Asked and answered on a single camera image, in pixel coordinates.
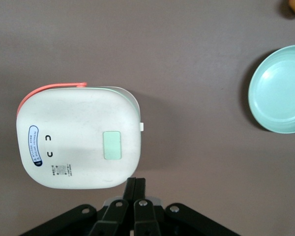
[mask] white plastic container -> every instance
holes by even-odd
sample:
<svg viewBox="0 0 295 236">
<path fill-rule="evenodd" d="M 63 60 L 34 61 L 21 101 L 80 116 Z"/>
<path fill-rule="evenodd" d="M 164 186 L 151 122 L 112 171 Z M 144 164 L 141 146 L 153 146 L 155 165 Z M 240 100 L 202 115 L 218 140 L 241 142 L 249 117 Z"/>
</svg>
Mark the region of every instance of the white plastic container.
<svg viewBox="0 0 295 236">
<path fill-rule="evenodd" d="M 27 173 L 42 185 L 114 187 L 138 166 L 143 124 L 137 100 L 122 88 L 85 86 L 41 87 L 19 106 L 21 160 Z"/>
</svg>

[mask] gray tabletop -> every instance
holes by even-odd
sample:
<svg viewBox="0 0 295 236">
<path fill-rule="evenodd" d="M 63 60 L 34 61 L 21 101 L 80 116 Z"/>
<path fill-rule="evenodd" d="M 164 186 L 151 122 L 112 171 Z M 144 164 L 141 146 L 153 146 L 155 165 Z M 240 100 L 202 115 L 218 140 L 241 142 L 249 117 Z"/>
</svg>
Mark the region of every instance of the gray tabletop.
<svg viewBox="0 0 295 236">
<path fill-rule="evenodd" d="M 285 0 L 1 0 L 0 236 L 123 193 L 47 188 L 22 166 L 20 101 L 83 81 L 137 98 L 145 131 L 133 176 L 147 195 L 243 236 L 295 236 L 295 134 L 262 129 L 247 102 L 257 66 L 293 44 Z"/>
</svg>

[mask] black metal bracket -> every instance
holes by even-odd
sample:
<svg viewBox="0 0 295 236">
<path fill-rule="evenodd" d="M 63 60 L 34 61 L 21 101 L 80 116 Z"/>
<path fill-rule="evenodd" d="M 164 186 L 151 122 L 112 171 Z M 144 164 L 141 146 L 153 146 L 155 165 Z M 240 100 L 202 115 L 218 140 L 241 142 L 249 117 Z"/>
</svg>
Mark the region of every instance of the black metal bracket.
<svg viewBox="0 0 295 236">
<path fill-rule="evenodd" d="M 80 205 L 21 236 L 239 236 L 183 204 L 164 209 L 145 188 L 144 178 L 129 178 L 101 210 Z"/>
</svg>

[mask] round dish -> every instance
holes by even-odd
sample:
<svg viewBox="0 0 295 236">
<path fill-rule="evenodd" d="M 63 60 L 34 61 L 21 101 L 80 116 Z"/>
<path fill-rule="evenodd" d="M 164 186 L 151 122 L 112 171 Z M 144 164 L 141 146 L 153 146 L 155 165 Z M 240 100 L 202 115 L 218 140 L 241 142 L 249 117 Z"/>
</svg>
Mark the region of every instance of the round dish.
<svg viewBox="0 0 295 236">
<path fill-rule="evenodd" d="M 295 133 L 295 45 L 268 56 L 255 71 L 248 101 L 255 119 L 276 133 Z"/>
</svg>

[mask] metal screw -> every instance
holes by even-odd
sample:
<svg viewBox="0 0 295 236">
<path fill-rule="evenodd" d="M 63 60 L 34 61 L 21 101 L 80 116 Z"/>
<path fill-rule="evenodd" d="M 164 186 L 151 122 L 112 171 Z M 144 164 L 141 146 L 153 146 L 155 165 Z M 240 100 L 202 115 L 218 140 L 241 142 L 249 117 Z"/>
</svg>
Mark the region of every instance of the metal screw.
<svg viewBox="0 0 295 236">
<path fill-rule="evenodd" d="M 117 207 L 121 207 L 122 206 L 122 202 L 116 202 L 116 206 Z"/>
<path fill-rule="evenodd" d="M 177 206 L 171 206 L 171 207 L 169 208 L 169 210 L 171 210 L 171 212 L 175 212 L 175 213 L 177 213 L 177 212 L 179 211 L 179 208 L 178 208 Z"/>
<path fill-rule="evenodd" d="M 142 207 L 146 206 L 147 204 L 148 204 L 148 202 L 146 200 L 139 201 L 139 205 Z"/>
</svg>

